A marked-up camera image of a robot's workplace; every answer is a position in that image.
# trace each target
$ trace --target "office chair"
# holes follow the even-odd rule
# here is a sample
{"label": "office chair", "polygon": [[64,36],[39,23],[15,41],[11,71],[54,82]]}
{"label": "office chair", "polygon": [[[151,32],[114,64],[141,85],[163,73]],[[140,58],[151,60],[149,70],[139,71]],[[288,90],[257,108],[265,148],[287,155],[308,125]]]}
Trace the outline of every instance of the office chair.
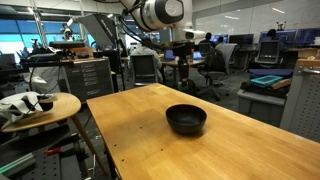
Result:
{"label": "office chair", "polygon": [[211,49],[210,43],[199,43],[199,51],[202,56],[206,56],[207,52]]}
{"label": "office chair", "polygon": [[255,63],[264,68],[273,68],[281,65],[283,58],[280,57],[280,43],[279,40],[261,41]]}
{"label": "office chair", "polygon": [[[212,95],[215,97],[216,101],[220,100],[220,95],[217,92],[216,88],[223,85],[220,82],[221,80],[226,80],[230,76],[229,61],[230,61],[230,58],[231,58],[231,55],[234,51],[235,46],[236,46],[236,44],[225,44],[220,51],[220,53],[222,53],[222,56],[224,59],[224,66],[225,66],[224,71],[222,69],[219,71],[218,70],[210,70],[211,68],[208,68],[207,70],[204,69],[203,71],[201,71],[201,70],[199,71],[199,73],[206,78],[206,84],[208,84],[208,81],[209,81],[208,88],[199,92],[200,95],[203,92],[209,90],[209,92],[212,93]],[[229,96],[229,91],[230,91],[230,89],[226,88],[226,96]]]}
{"label": "office chair", "polygon": [[158,82],[157,68],[153,62],[153,55],[132,55],[133,85],[144,86]]}

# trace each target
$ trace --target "white robotic arm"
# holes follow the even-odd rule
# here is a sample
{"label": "white robotic arm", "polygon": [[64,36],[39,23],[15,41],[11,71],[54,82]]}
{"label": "white robotic arm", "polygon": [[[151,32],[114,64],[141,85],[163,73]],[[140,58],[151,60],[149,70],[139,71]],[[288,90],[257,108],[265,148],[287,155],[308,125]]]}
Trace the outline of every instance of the white robotic arm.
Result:
{"label": "white robotic arm", "polygon": [[190,0],[120,0],[146,32],[172,27],[173,41],[193,39],[192,2]]}

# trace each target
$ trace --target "floor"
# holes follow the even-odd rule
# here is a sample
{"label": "floor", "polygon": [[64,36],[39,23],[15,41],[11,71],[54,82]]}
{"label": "floor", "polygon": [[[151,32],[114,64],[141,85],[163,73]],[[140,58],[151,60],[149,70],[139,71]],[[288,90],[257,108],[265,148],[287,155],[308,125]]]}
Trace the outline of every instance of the floor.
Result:
{"label": "floor", "polygon": [[[214,97],[210,96],[210,93],[204,94],[200,98],[205,101],[209,101],[211,103],[230,109],[232,111],[237,111],[238,110],[237,91],[239,90],[241,83],[248,80],[249,75],[246,72],[243,72],[239,69],[231,69],[231,72],[232,72],[231,76],[228,79],[222,81],[224,86],[221,87],[221,90],[219,90],[219,94],[221,95],[220,101],[216,101]],[[118,78],[119,90],[123,91],[121,76],[118,75],[117,78]],[[166,78],[167,78],[166,85],[169,87],[172,87],[173,75],[172,75],[172,69],[170,67],[166,68]],[[199,91],[206,88],[205,79],[203,78],[202,75],[198,73],[197,69],[194,69],[194,68],[190,69],[189,78],[195,82],[196,87],[198,88]],[[130,79],[128,81],[125,80],[125,87],[126,87],[126,90],[133,88],[132,82]],[[229,96],[225,95],[226,89],[229,90]],[[99,153],[98,156],[102,159],[103,163],[106,166],[108,166],[107,157],[104,154],[105,153],[104,142],[100,136],[100,133],[95,125],[94,120],[90,115],[90,110],[85,105],[83,106],[81,112],[78,113],[78,117],[81,120],[81,123],[83,124],[83,126],[85,127],[85,130],[87,131],[92,143],[96,147],[97,152]],[[72,123],[70,123],[70,126],[71,126],[71,129],[73,129],[76,132],[76,129],[74,128]],[[90,154],[89,149],[86,148],[86,151],[89,154],[89,158],[86,159],[86,165],[88,169],[91,169],[89,171],[89,174],[91,175],[91,177],[97,180],[106,180],[106,179],[111,180],[112,178],[110,176],[110,173],[108,177],[104,176],[98,165],[95,167],[95,173],[93,175],[93,170],[92,170],[92,167],[94,164],[93,156]]]}

